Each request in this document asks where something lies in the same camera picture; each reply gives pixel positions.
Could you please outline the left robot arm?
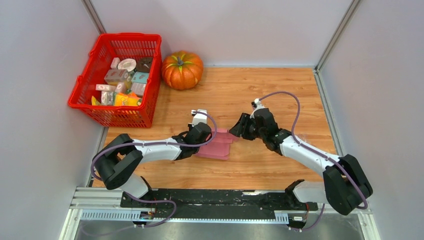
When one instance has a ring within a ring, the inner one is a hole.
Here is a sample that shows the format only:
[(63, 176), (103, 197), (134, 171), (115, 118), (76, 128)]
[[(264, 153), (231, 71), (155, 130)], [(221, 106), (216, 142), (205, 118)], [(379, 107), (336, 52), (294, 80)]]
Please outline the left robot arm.
[(93, 169), (108, 190), (121, 189), (140, 207), (148, 207), (153, 194), (147, 181), (135, 174), (141, 163), (190, 158), (209, 140), (212, 129), (198, 123), (188, 131), (161, 141), (132, 139), (123, 133), (93, 158)]

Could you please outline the red plastic shopping basket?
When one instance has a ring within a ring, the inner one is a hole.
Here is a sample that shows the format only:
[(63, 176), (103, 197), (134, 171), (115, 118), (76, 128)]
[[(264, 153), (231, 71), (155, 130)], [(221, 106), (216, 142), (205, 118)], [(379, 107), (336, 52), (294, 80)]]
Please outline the red plastic shopping basket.
[[(104, 33), (98, 36), (88, 61), (68, 99), (68, 106), (80, 110), (104, 127), (151, 128), (161, 86), (162, 37), (159, 34), (137, 32)], [(140, 60), (152, 57), (147, 85), (139, 106), (93, 105), (92, 98), (101, 100), (97, 84), (105, 84), (113, 58)]]

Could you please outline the brown round item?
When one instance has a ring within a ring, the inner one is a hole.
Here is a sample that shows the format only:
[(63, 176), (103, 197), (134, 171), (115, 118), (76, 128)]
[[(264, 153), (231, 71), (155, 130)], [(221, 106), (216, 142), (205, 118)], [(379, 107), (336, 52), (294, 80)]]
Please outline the brown round item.
[(136, 62), (135, 70), (141, 73), (149, 73), (151, 71), (153, 57), (142, 57)]

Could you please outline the grey pink carton box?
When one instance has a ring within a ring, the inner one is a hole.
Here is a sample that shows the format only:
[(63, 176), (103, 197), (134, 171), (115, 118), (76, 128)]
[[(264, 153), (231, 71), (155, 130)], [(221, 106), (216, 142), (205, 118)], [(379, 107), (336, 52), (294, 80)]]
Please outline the grey pink carton box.
[(126, 69), (110, 69), (104, 76), (104, 81), (111, 86), (116, 86), (118, 83), (125, 82), (129, 77), (129, 72)]

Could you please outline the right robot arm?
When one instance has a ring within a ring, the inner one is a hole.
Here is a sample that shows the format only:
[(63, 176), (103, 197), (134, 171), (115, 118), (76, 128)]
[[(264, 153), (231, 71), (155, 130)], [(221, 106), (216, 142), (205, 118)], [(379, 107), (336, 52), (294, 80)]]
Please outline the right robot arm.
[(341, 215), (366, 209), (373, 194), (359, 161), (351, 154), (339, 156), (310, 145), (290, 130), (280, 128), (268, 108), (242, 113), (229, 133), (253, 141), (261, 139), (272, 152), (293, 159), (322, 177), (322, 182), (299, 179), (286, 189), (285, 203), (299, 209), (304, 203), (328, 204)]

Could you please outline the pale pink box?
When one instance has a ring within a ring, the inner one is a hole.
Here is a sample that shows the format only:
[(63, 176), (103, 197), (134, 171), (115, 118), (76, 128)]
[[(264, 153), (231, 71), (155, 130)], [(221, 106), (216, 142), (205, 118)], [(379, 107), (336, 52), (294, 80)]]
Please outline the pale pink box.
[(143, 97), (143, 95), (145, 93), (145, 89), (146, 89), (146, 84), (145, 83), (134, 82), (131, 85), (130, 91), (131, 91), (132, 94), (134, 94), (137, 97), (141, 98), (141, 97)]

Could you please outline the orange pumpkin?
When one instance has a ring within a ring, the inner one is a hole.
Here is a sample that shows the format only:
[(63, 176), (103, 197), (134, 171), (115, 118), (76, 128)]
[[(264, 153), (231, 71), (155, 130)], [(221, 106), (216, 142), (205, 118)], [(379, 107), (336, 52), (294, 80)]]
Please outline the orange pumpkin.
[(194, 52), (176, 51), (166, 56), (162, 62), (162, 80), (172, 89), (194, 88), (202, 79), (203, 60)]

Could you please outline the pink white small box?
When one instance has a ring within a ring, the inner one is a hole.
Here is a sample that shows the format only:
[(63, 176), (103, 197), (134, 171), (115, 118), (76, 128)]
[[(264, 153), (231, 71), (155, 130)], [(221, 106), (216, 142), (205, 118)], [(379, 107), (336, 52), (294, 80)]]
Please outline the pink white small box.
[(96, 91), (104, 91), (104, 92), (114, 92), (116, 90), (116, 86), (108, 85), (108, 84), (96, 84)]

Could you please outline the yellow orange snack pack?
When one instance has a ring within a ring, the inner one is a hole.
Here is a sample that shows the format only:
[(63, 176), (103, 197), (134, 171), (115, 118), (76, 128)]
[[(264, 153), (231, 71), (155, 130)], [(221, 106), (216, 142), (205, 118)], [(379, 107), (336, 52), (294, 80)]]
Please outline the yellow orange snack pack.
[(121, 106), (130, 106), (130, 107), (138, 107), (142, 103), (142, 98), (138, 97), (137, 95), (130, 93), (116, 93), (114, 96), (114, 103), (113, 105), (116, 107)]

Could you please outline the teal small box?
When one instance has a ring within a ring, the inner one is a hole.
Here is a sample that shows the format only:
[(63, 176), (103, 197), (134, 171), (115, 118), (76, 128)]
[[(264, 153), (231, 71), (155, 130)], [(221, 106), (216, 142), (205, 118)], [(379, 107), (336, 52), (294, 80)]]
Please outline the teal small box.
[(146, 72), (135, 72), (133, 75), (131, 81), (133, 83), (139, 83), (139, 84), (147, 84), (149, 79), (149, 73)]

